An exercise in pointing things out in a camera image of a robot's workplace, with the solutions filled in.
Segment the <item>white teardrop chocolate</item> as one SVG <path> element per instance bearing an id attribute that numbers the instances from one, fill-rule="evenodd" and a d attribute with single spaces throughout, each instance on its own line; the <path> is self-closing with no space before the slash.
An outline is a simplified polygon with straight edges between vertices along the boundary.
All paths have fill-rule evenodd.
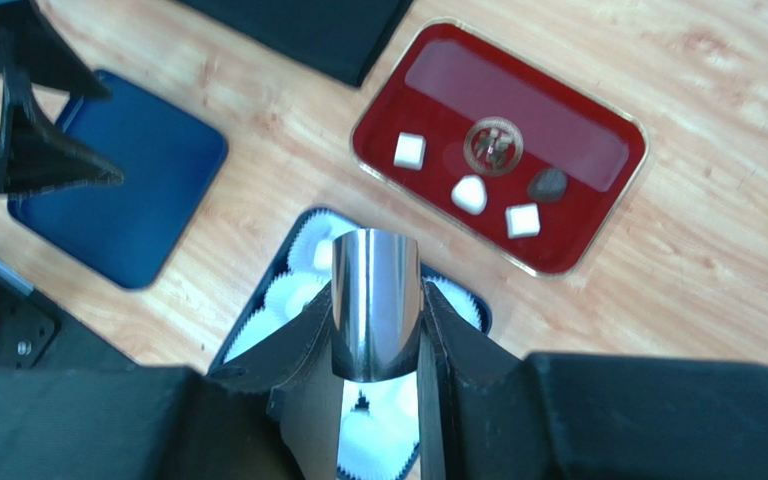
<path id="1" fill-rule="evenodd" d="M 320 240 L 314 249 L 312 266 L 316 271 L 330 272 L 332 269 L 333 247 L 329 239 Z"/>

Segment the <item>metal serving tongs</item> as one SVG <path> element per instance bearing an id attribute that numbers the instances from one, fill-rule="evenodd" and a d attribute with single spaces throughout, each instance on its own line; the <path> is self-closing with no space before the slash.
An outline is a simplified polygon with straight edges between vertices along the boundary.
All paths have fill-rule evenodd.
<path id="1" fill-rule="evenodd" d="M 416 370 L 424 309 L 416 240 L 381 229 L 338 237 L 331 296 L 336 375 L 372 383 Z"/>

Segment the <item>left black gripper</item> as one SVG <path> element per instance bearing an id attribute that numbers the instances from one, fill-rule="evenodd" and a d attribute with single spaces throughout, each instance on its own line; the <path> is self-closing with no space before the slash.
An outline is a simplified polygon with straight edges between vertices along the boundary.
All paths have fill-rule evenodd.
<path id="1" fill-rule="evenodd" d="M 3 70 L 6 60 L 18 68 Z M 109 98 L 111 90 L 34 1 L 0 1 L 2 71 L 0 195 L 36 195 L 76 186 L 123 183 L 124 172 L 118 166 L 66 135 L 37 103 L 31 82 L 97 99 Z"/>

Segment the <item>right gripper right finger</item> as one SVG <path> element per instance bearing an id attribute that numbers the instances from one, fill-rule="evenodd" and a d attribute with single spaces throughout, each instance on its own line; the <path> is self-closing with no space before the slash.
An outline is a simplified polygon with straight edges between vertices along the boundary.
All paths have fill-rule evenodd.
<path id="1" fill-rule="evenodd" d="M 423 478 L 768 479 L 768 366 L 518 358 L 424 290 Z"/>

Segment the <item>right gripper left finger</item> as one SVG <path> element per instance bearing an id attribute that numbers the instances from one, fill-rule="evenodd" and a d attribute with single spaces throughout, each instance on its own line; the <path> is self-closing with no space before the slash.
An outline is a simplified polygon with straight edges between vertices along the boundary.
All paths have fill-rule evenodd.
<path id="1" fill-rule="evenodd" d="M 328 293 L 236 359 L 0 369 L 0 479 L 330 479 Z"/>

